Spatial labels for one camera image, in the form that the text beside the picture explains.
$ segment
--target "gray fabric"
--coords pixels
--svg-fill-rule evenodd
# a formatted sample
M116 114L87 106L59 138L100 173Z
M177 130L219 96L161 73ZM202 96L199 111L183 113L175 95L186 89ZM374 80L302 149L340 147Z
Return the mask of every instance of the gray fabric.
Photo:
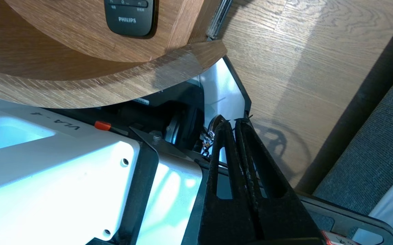
M393 87L313 194L367 215L392 185Z

